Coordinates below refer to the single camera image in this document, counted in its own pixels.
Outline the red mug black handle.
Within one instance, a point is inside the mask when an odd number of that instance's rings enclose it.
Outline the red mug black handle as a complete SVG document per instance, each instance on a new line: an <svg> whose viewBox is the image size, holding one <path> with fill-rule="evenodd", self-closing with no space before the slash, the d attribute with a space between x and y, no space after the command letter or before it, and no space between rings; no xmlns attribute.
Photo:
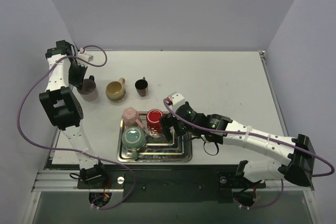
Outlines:
<svg viewBox="0 0 336 224"><path fill-rule="evenodd" d="M163 112L158 109L152 109L146 114L147 130L152 137L162 136L162 125L160 118Z"/></svg>

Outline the lilac mug black handle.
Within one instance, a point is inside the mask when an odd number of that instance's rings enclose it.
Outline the lilac mug black handle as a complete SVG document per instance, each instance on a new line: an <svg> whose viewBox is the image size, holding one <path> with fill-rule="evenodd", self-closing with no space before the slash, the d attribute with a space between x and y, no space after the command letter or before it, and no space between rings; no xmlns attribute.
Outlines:
<svg viewBox="0 0 336 224"><path fill-rule="evenodd" d="M84 79L81 88L77 88L77 92L85 101L95 101L99 96L99 92L94 76L90 75L89 78Z"/></svg>

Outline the beige round mug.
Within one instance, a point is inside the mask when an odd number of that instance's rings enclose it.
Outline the beige round mug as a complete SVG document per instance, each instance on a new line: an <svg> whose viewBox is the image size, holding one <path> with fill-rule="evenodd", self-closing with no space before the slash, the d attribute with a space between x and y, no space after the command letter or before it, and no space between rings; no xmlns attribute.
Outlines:
<svg viewBox="0 0 336 224"><path fill-rule="evenodd" d="M126 96L125 78L110 82L106 86L106 96L111 102L121 102Z"/></svg>

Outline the brown glazed mug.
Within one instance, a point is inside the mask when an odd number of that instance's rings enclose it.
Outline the brown glazed mug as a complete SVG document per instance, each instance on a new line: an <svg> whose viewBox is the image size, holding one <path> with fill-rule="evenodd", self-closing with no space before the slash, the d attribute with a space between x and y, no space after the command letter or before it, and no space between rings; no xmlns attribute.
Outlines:
<svg viewBox="0 0 336 224"><path fill-rule="evenodd" d="M134 84L136 91L139 96L145 97L148 93L148 82L146 81L146 78L143 77L142 79L139 79Z"/></svg>

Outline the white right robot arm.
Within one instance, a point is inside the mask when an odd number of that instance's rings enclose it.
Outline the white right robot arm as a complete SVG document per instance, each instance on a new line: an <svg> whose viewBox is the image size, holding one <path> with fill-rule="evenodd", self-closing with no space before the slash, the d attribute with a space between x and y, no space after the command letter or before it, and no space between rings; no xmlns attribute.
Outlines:
<svg viewBox="0 0 336 224"><path fill-rule="evenodd" d="M228 117L195 112L188 102L177 107L170 100L164 101L169 113L160 119L163 134L171 138L170 129L182 136L186 133L203 140L204 144L233 145L269 157L268 161L239 162L235 182L241 187L261 180L285 179L301 187L312 185L315 151L310 139L302 134L297 137L272 135L245 126Z"/></svg>

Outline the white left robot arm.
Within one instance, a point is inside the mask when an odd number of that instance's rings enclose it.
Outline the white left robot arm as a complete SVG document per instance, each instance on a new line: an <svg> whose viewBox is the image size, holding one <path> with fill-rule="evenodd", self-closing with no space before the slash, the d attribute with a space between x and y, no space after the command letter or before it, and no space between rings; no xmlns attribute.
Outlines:
<svg viewBox="0 0 336 224"><path fill-rule="evenodd" d="M81 125L82 107L72 88L82 88L88 62L92 57L83 51L73 54L74 46L65 41L57 41L54 48L47 50L48 85L39 100L53 126L66 136L71 147L76 150L79 162L79 181L94 188L107 185L109 177L102 162L95 158L88 138Z"/></svg>

